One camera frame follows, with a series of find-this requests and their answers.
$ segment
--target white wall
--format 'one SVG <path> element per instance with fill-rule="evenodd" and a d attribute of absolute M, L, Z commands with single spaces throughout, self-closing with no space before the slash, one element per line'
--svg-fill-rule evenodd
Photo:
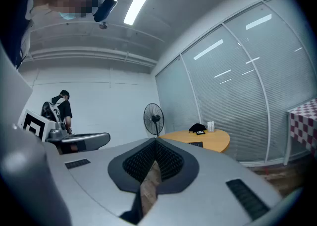
<path fill-rule="evenodd" d="M 220 3 L 217 7 L 211 9 L 167 48 L 167 50 L 160 56 L 159 62 L 152 70 L 151 74 L 153 76 L 157 75 L 200 36 L 204 35 L 207 31 L 224 21 L 229 16 L 238 13 L 245 7 L 258 1 L 261 0 L 226 0 Z"/>
<path fill-rule="evenodd" d="M 40 113 L 45 101 L 70 93 L 73 133 L 108 132 L 106 147 L 153 137 L 144 127 L 147 104 L 159 105 L 155 80 L 145 66 L 102 59 L 23 63 L 19 69 L 33 93 L 24 109 Z"/>

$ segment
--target checkered tablecloth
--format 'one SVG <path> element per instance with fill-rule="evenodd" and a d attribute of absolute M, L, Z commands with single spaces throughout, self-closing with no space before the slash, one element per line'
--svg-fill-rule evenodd
<path fill-rule="evenodd" d="M 289 111 L 290 134 L 317 159 L 317 98 Z"/>

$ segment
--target fan stand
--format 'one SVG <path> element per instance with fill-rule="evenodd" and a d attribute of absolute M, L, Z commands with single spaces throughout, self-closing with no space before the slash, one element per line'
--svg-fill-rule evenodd
<path fill-rule="evenodd" d="M 157 129 L 157 136 L 159 136 L 159 130 L 158 130 L 158 125 L 157 125 L 157 122 L 159 122 L 160 120 L 160 116 L 159 115 L 156 115 L 156 116 L 152 116 L 152 121 L 153 123 L 155 124 L 155 128 Z"/>

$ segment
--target white machine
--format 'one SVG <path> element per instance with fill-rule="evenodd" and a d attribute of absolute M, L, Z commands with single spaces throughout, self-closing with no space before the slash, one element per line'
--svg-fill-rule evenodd
<path fill-rule="evenodd" d="M 97 150 L 110 141 L 108 133 L 68 134 L 58 108 L 49 102 L 42 107 L 42 116 L 26 110 L 22 127 L 33 132 L 42 142 L 77 143 L 79 152 Z"/>

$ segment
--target glass wall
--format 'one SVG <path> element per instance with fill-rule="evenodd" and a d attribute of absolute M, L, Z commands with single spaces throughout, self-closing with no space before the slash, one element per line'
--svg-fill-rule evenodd
<path fill-rule="evenodd" d="M 194 94 L 179 57 L 157 75 L 157 86 L 166 133 L 199 123 Z"/>
<path fill-rule="evenodd" d="M 286 111 L 317 95 L 314 37 L 294 1 L 259 2 L 219 24 L 181 58 L 186 67 L 175 61 L 181 67 L 179 74 L 169 66 L 157 76 L 163 109 L 177 105 L 177 112 L 186 111 L 182 100 L 190 98 L 188 126 L 197 122 L 191 120 L 198 120 L 198 114 L 204 125 L 215 121 L 216 128 L 230 135 L 225 153 L 240 162 L 285 156 Z M 165 86 L 176 86 L 174 80 L 183 84 L 184 94 L 162 92 Z M 166 131 L 185 126 L 174 124 Z M 297 146 L 292 153 L 301 151 Z"/>
<path fill-rule="evenodd" d="M 263 91 L 248 56 L 220 26 L 183 53 L 202 122 L 230 135 L 226 153 L 239 161 L 264 161 L 267 112 Z"/>
<path fill-rule="evenodd" d="M 300 41 L 270 8 L 259 4 L 225 23 L 245 46 L 259 70 L 270 111 L 268 159 L 285 156 L 286 111 L 316 93 L 312 65 Z"/>

